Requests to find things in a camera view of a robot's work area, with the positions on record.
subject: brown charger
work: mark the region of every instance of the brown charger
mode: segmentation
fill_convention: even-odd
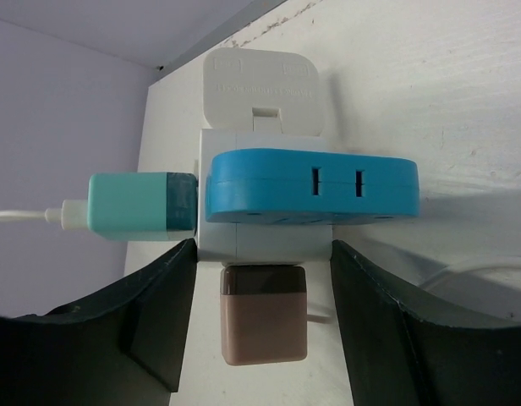
[[[222,355],[229,365],[307,356],[307,293],[300,266],[229,266],[221,272]]]

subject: slot on blue device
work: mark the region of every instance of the slot on blue device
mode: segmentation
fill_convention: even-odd
[[[366,224],[419,215],[416,164],[402,158],[245,149],[211,163],[206,220]]]

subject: white wall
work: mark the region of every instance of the white wall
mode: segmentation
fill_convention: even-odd
[[[521,255],[521,0],[288,0],[222,46],[307,57],[321,75],[323,137],[345,151],[418,163],[419,218],[339,228],[335,237],[413,283],[470,258]],[[204,126],[203,59],[150,88],[139,170],[194,166]],[[127,272],[168,246],[130,243]],[[305,361],[225,365],[220,270],[199,264],[172,405],[351,404],[335,320],[308,325]],[[310,311],[333,314],[327,264],[306,271]],[[496,291],[468,279],[455,292],[459,303],[483,311],[495,305],[518,320],[513,305],[521,305],[521,293],[499,289],[507,274],[497,276]]]
[[[0,210],[85,198],[135,170],[150,69],[0,21]],[[123,275],[125,245],[0,223],[0,314],[43,313]]]
[[[156,67],[172,62],[252,1],[7,0],[0,1],[0,19]],[[268,10],[265,3],[258,8]]]

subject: ceiling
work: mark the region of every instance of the ceiling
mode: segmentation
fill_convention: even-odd
[[[0,0],[0,20],[164,66],[254,0]]]

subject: white surface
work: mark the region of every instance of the white surface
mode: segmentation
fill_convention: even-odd
[[[0,210],[83,199],[133,171],[150,69],[0,21]],[[0,223],[0,315],[44,314],[123,275],[125,244],[59,224]]]
[[[195,230],[167,231],[169,241],[183,241],[192,239],[195,236]]]
[[[223,45],[305,56],[321,77],[324,138],[418,163],[420,218],[342,228],[339,238],[414,283],[446,264],[521,255],[521,1],[288,0]],[[191,169],[202,62],[151,87],[140,170]],[[127,272],[168,248],[129,244]],[[306,270],[311,305],[333,311],[329,272]],[[304,362],[224,364],[218,271],[199,265],[173,405],[349,404],[334,325],[310,325]]]
[[[249,3],[251,0],[0,0],[0,19],[155,68],[190,49]]]
[[[521,256],[481,257],[448,266],[420,287],[468,309],[521,322]]]
[[[245,148],[326,151],[320,137],[240,133],[203,129],[200,135],[199,176],[199,261],[225,264],[297,264],[305,261],[328,261],[332,253],[331,226],[281,226],[274,233],[271,226],[225,224],[206,221],[206,179],[211,160],[226,151]]]
[[[257,131],[264,118],[277,121],[278,133],[322,131],[319,74],[300,55],[219,48],[206,55],[203,81],[204,116],[214,129]]]

